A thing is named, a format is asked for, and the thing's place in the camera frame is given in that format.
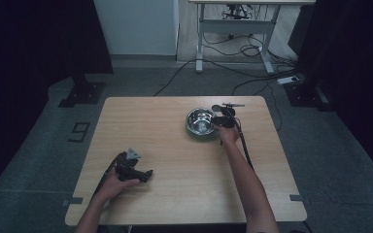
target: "power strip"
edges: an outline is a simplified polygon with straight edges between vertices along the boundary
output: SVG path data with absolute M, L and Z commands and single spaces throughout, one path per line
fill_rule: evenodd
M 287 78 L 282 78 L 277 80 L 277 84 L 286 84 L 286 83 L 293 83 L 298 82 L 299 79 L 296 76 L 291 76 Z

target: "black tool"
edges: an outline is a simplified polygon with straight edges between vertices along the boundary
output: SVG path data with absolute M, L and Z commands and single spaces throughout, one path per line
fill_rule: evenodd
M 113 167 L 115 167 L 116 169 L 115 171 L 117 173 L 118 179 L 122 182 L 132 179 L 138 179 L 142 183 L 146 183 L 150 176 L 153 174 L 153 170 L 147 171 L 145 173 L 135 170 L 135 165 L 138 163 L 138 158 L 140 157 L 141 156 L 133 149 L 129 149 L 128 152 L 124 151 L 118 154 L 114 158 L 114 160 L 112 160 L 111 164 L 105 171 L 101 181 L 99 182 L 98 186 L 96 186 L 93 195 L 95 195 L 95 193 L 99 191 Z
M 247 157 L 247 162 L 252 169 L 254 169 L 253 163 L 251 162 L 250 156 L 248 155 L 247 144 L 245 143 L 244 133 L 242 132 L 241 125 L 237 122 L 235 118 L 235 110 L 232 107 L 244 107 L 245 105 L 240 104 L 225 104 L 222 103 L 225 107 L 220 105 L 213 105 L 212 110 L 215 112 L 221 112 L 222 116 L 215 116 L 211 118 L 211 123 L 224 127 L 232 128 L 237 127 L 239 137 L 241 138 L 242 146 L 244 149 L 245 156 Z

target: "white desk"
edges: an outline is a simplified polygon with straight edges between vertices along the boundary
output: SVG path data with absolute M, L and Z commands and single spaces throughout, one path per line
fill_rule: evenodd
M 202 38 L 205 32 L 212 33 L 237 33 L 237 34 L 264 34 L 265 42 L 259 48 L 259 54 L 268 74 L 274 73 L 271 65 L 268 47 L 272 33 L 277 23 L 281 5 L 312 5 L 316 0 L 189 0 L 190 3 L 200 5 L 198 46 L 196 50 L 196 72 L 201 73 L 202 67 Z M 236 20 L 236 19 L 208 19 L 204 17 L 205 4 L 237 4 L 237 5 L 276 5 L 274 15 L 270 21 L 263 20 Z

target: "human arm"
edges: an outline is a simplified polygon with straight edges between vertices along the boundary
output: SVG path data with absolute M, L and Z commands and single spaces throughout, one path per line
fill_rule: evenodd
M 112 169 L 99 191 L 90 200 L 89 205 L 87 206 L 83 216 L 80 219 L 80 222 L 75 228 L 75 232 L 96 232 L 98 228 L 99 218 L 101 217 L 102 210 L 104 209 L 107 201 L 116 197 L 126 187 L 136 185 L 139 182 L 139 180 L 129 180 L 121 182 L 117 178 L 115 169 Z
M 265 189 L 235 144 L 239 138 L 237 128 L 217 129 L 247 218 L 247 233 L 279 232 Z

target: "wooden table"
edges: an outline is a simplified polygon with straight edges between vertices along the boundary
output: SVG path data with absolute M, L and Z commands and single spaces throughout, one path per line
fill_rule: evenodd
M 128 148 L 142 158 L 136 169 L 153 169 L 147 183 L 126 189 L 102 214 L 102 224 L 191 224 L 245 222 L 228 160 L 220 140 L 199 140 L 186 130 L 195 108 L 221 103 L 235 108 L 255 171 L 265 186 L 278 221 L 307 217 L 287 158 L 262 97 L 114 97 L 106 100 L 65 221 L 76 225 L 105 169 Z
M 202 39 L 206 32 L 211 33 L 236 33 L 236 34 L 263 34 L 265 41 L 262 47 L 259 47 L 259 55 L 268 74 L 275 73 L 271 65 L 268 54 L 269 43 L 271 42 L 275 24 L 277 23 L 278 13 L 281 5 L 313 5 L 316 0 L 189 0 L 200 6 L 198 16 L 198 45 L 196 47 L 196 73 L 203 71 L 202 59 Z M 274 15 L 271 20 L 237 20 L 237 19 L 212 19 L 205 18 L 206 4 L 232 4 L 232 5 L 275 5 Z

